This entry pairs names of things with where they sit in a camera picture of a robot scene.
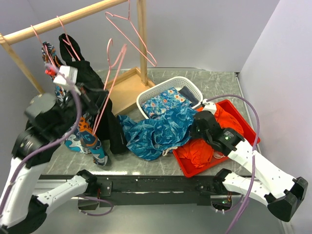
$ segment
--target wooden clothes rack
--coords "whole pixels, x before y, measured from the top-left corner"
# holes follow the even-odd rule
[[[60,16],[60,20],[63,24],[68,24],[84,17],[93,15],[97,12],[103,11],[110,7],[119,5],[126,2],[127,0],[103,0],[90,6],[81,8],[71,13]],[[138,32],[146,44],[146,0],[137,0],[137,20],[138,20]],[[54,18],[37,25],[34,25],[34,29],[38,34],[42,34],[61,27],[58,18]],[[44,93],[43,88],[40,86],[36,78],[29,71],[23,60],[17,55],[12,49],[11,45],[20,41],[26,40],[36,36],[31,27],[19,30],[17,32],[2,36],[0,33],[0,44],[21,69],[24,75],[29,79],[37,91],[42,94]],[[147,56],[146,49],[143,43],[139,40],[139,48],[142,53]],[[114,89],[111,94],[111,100],[113,101],[113,113],[115,115],[124,114],[136,106],[137,96],[153,87],[154,84],[147,77],[147,60],[143,55],[140,55],[140,69],[137,67],[121,74],[116,82]]]

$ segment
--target hanger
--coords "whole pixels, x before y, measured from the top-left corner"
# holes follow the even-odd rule
[[[109,93],[108,93],[108,95],[107,95],[105,104],[104,104],[103,109],[102,109],[102,111],[101,111],[101,114],[98,114],[98,115],[97,115],[96,120],[95,120],[95,122],[94,122],[94,127],[93,127],[92,134],[95,134],[95,132],[96,132],[97,129],[98,129],[99,122],[100,122],[100,120],[101,120],[101,118],[102,118],[102,115],[103,115],[103,113],[104,113],[105,107],[106,107],[106,105],[107,105],[107,103],[108,103],[109,97],[110,97],[111,92],[112,92],[112,90],[113,90],[113,87],[114,87],[114,85],[115,85],[115,81],[116,81],[116,79],[117,79],[117,76],[118,76],[118,74],[119,74],[119,71],[120,71],[120,68],[121,68],[123,59],[124,59],[125,54],[126,54],[126,51],[127,51],[127,44],[124,44],[123,47],[121,48],[121,51],[119,52],[119,54],[118,54],[118,56],[117,56],[115,62],[114,62],[114,64],[111,65],[110,57],[109,57],[109,48],[110,48],[111,45],[113,45],[113,39],[112,39],[112,38],[109,39],[109,41],[108,41],[108,43],[107,43],[107,49],[106,49],[107,61],[108,61],[108,65],[109,65],[109,66],[108,66],[108,73],[107,73],[107,76],[106,76],[106,81],[105,81],[104,88],[103,88],[104,90],[105,90],[105,88],[106,88],[107,81],[108,81],[109,75],[110,75],[110,73],[111,73],[111,69],[117,64],[117,62],[118,62],[119,59],[120,59],[120,61],[119,61],[119,65],[118,65],[118,68],[117,68],[117,71],[116,71],[116,74],[115,74],[115,77],[114,77],[114,80],[113,80],[113,83],[112,83],[112,87],[111,87],[111,89],[110,89],[110,91],[109,91]]]
[[[33,29],[33,31],[34,31],[36,37],[38,38],[39,42],[41,43],[41,45],[42,45],[42,47],[43,47],[43,49],[44,49],[46,55],[48,56],[50,62],[52,63],[52,65],[53,65],[54,67],[56,67],[56,65],[55,65],[55,63],[54,63],[54,61],[53,61],[53,59],[52,59],[52,55],[51,55],[51,54],[49,53],[49,51],[48,51],[48,47],[47,47],[45,44],[42,43],[42,40],[40,39],[40,37],[39,37],[39,35],[37,34],[37,32],[36,32],[36,30],[34,29],[34,27],[33,27],[32,25],[30,25],[30,26],[32,27],[32,29]]]
[[[67,41],[66,41],[65,39],[63,39],[63,42],[65,42],[67,45],[70,46],[70,48],[73,50],[74,54],[76,55],[76,58],[77,58],[79,61],[81,61],[81,59],[79,58],[77,52],[74,50],[72,43],[70,42],[70,40],[69,40],[69,38],[68,38],[66,29],[65,29],[65,27],[64,27],[64,25],[63,25],[63,23],[62,23],[62,21],[60,20],[60,18],[59,18],[58,16],[57,16],[57,18],[58,18],[58,20],[59,20],[59,22],[60,22],[60,24],[61,24],[61,26],[62,26],[62,28],[63,28],[63,30],[64,30],[64,33],[65,33],[65,36],[66,36],[66,39],[67,39]],[[68,49],[67,47],[65,47],[65,48],[66,48],[66,50],[68,51],[68,53],[70,54],[70,56],[71,56],[73,59],[75,59],[74,56],[72,55],[72,53],[70,53],[69,49]]]
[[[148,60],[154,67],[157,66],[157,61],[156,59],[154,58],[154,56],[147,50],[147,46],[146,44],[144,43],[143,39],[141,38],[141,36],[139,35],[139,33],[137,32],[135,26],[133,25],[132,21],[131,21],[131,18],[130,18],[130,0],[128,0],[128,3],[129,3],[129,8],[128,8],[128,18],[125,18],[125,17],[122,17],[122,16],[118,16],[118,15],[113,15],[112,13],[110,12],[105,12],[105,16],[107,18],[107,20],[146,58],[146,60]],[[142,42],[142,44],[144,45],[145,49],[146,49],[146,53],[149,54],[152,59],[154,60],[154,63],[152,63],[149,58],[147,58],[141,51],[140,49],[138,49],[136,47],[136,45],[133,44],[133,42],[108,18],[107,15],[110,15],[111,17],[117,17],[117,18],[121,18],[123,20],[127,20],[130,22],[131,26],[133,27],[134,31],[136,32],[137,36],[139,37],[140,41]]]

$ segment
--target clothing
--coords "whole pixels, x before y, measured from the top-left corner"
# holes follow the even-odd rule
[[[66,65],[76,67],[78,69],[76,83],[84,83],[88,88],[103,89],[104,84],[101,78],[92,69],[92,67],[90,66],[90,62],[84,60],[84,57],[80,52],[80,47],[78,43],[71,36],[68,35],[68,39],[70,40],[74,50],[79,56],[80,61],[73,52],[72,48],[63,41],[63,39],[67,40],[66,35],[62,34],[58,37],[58,39],[59,50],[62,59],[65,61]]]
[[[101,141],[97,135],[92,134],[92,128],[85,121],[85,118],[81,118],[79,122],[79,133],[83,139],[83,142],[87,145],[93,155],[93,162],[97,165],[105,165],[108,160],[108,156],[102,147]]]
[[[59,58],[56,55],[55,48],[52,44],[48,42],[44,42],[43,46],[47,50],[47,52],[50,54],[50,57],[52,58],[55,66],[58,68],[61,67],[63,64],[59,60]],[[46,63],[51,63],[49,60],[48,55],[46,54],[44,48],[41,49],[42,51],[42,59]],[[55,94],[56,97],[63,102],[63,98],[66,94],[66,90],[64,90],[61,86],[56,85],[55,88]],[[97,136],[92,135],[92,128],[89,124],[94,123],[94,118],[90,116],[88,113],[85,113],[81,119],[79,128],[75,129],[73,134],[71,134],[68,139],[65,141],[65,145],[67,148],[69,148],[71,151],[83,153],[83,154],[93,154],[94,163],[98,165],[105,165],[107,162],[107,155],[104,152],[104,149],[102,147],[102,143],[97,138]]]
[[[216,113],[214,117],[220,124],[221,128],[233,128],[242,136],[244,130],[239,122],[229,113],[227,113],[221,106],[216,104]],[[175,152],[179,158],[188,158],[196,168],[201,168],[210,163],[212,160],[214,150],[203,139],[192,139],[185,145],[178,147]]]
[[[46,54],[46,50],[47,50],[47,52],[49,53],[50,57],[53,60],[53,63],[55,64],[55,66],[57,66],[58,68],[61,67],[63,65],[63,63],[57,57],[54,45],[45,41],[45,42],[43,42],[43,47],[41,48],[43,61],[45,63],[52,64],[50,59],[49,59],[49,56]],[[58,98],[58,100],[60,102],[63,102],[63,99],[64,99],[66,92],[67,91],[65,89],[63,89],[61,86],[59,86],[59,85],[55,86],[55,96]],[[88,149],[86,144],[82,141],[81,135],[79,133],[79,129],[76,129],[68,137],[68,139],[65,141],[64,144],[71,151],[75,151],[75,152],[83,153],[83,154],[90,154],[91,153],[91,151]]]
[[[190,137],[190,126],[197,111],[187,106],[173,108],[158,119],[138,123],[128,116],[118,116],[128,141],[127,147],[145,160],[157,159],[164,150],[184,145]]]
[[[67,41],[65,34],[60,35],[58,39],[62,59],[66,62],[66,65],[76,67],[78,69],[76,83],[84,83],[88,88],[103,89],[104,84],[101,78],[92,69],[90,62],[86,61],[82,56],[78,43],[68,35],[68,39],[70,40],[80,60],[75,55],[72,48],[63,41],[63,39]],[[112,112],[112,108],[113,103],[109,99],[103,116],[99,122],[96,136],[99,140],[110,140],[110,150],[113,154],[122,154],[128,151],[126,146],[127,141],[119,121]]]
[[[166,111],[175,107],[191,106],[192,103],[179,94],[175,88],[170,88],[161,94],[141,104],[149,118],[158,118]]]
[[[195,106],[199,103],[199,101],[195,98],[194,94],[186,86],[180,89],[179,93],[181,93],[186,99],[191,101],[192,106]]]
[[[59,58],[57,57],[57,53],[55,51],[55,47],[54,45],[52,45],[49,42],[43,42],[43,46],[46,48],[46,50],[48,51],[48,53],[51,55],[51,58],[53,59],[53,62],[55,64],[55,66],[57,66],[58,68],[60,68],[63,64],[62,62],[59,60]],[[51,64],[48,55],[46,54],[44,48],[41,48],[41,52],[42,52],[42,59],[45,63],[49,63]],[[61,86],[59,85],[55,85],[55,96],[60,100],[63,101],[63,98],[66,94],[66,90],[64,90]]]

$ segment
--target blue patterned fabric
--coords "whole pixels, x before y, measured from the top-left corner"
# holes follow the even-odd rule
[[[138,123],[128,116],[118,116],[127,147],[145,160],[157,159],[163,150],[184,145],[191,137],[189,127],[197,111],[190,107],[173,108],[158,119],[145,119]]]
[[[192,106],[192,103],[175,88],[170,88],[141,104],[149,118],[158,118],[166,111],[181,106]]]

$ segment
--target wooden rack base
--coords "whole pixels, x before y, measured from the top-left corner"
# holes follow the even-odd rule
[[[107,83],[108,89],[112,83],[112,81]],[[153,86],[155,84],[148,78],[147,86],[141,82],[141,72],[137,67],[118,76],[110,96],[114,115],[124,115],[136,108],[137,96]]]

